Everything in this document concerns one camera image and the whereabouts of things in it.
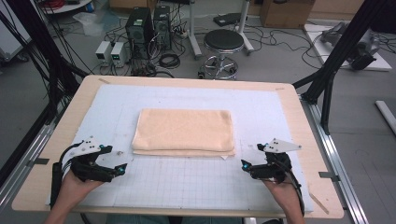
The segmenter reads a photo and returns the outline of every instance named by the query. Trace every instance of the floor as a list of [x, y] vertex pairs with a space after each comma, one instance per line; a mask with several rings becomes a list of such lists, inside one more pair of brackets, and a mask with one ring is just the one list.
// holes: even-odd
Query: floor
[[[118, 19], [107, 11], [102, 13], [105, 29], [118, 26]], [[66, 40], [95, 74], [106, 74], [106, 69], [97, 67], [99, 62], [94, 56], [96, 48], [103, 40], [102, 36], [85, 36], [81, 24], [67, 24], [72, 14], [64, 14], [59, 20], [67, 30]], [[198, 43], [204, 57], [194, 60], [190, 43], [184, 40], [186, 51], [180, 56], [181, 65], [171, 70], [175, 77], [197, 78], [197, 72], [210, 52], [203, 46], [203, 33], [219, 27], [212, 21], [213, 15], [200, 16], [196, 20]], [[314, 23], [334, 24], [334, 21], [311, 21]], [[247, 24], [260, 26], [257, 17], [249, 17]], [[277, 43], [288, 43], [293, 49], [308, 46], [307, 42], [295, 35], [306, 37], [302, 30], [283, 30], [290, 34], [276, 32], [268, 28], [247, 27], [250, 39], [260, 38], [260, 29], [264, 36], [274, 34]], [[262, 42], [269, 43], [268, 38]], [[251, 40], [254, 49], [249, 56], [245, 52], [233, 55], [239, 64], [238, 81], [285, 82], [293, 83], [311, 75], [320, 66], [318, 58], [304, 55], [308, 65], [302, 60], [305, 49], [290, 50], [286, 44], [277, 46], [262, 45]], [[385, 50], [380, 55], [396, 67], [396, 55]], [[88, 70], [76, 57], [78, 67]], [[396, 220], [396, 138], [381, 113], [375, 106], [376, 100], [385, 101], [396, 114], [396, 71], [352, 71], [340, 69], [335, 77], [332, 108], [330, 114], [330, 132], [350, 181], [358, 195], [369, 223], [390, 224]], [[306, 91], [307, 86], [297, 90]], [[0, 165], [2, 166], [18, 143], [32, 126], [35, 119], [47, 104], [48, 97], [42, 79], [32, 63], [13, 60], [0, 67], [0, 142], [2, 143]], [[0, 223], [42, 223], [45, 213], [22, 213], [13, 211], [10, 203], [0, 214]], [[105, 215], [88, 214], [92, 223], [105, 223]], [[82, 223], [78, 214], [72, 214], [66, 223]], [[342, 219], [308, 219], [307, 223], [352, 223], [348, 212]]]

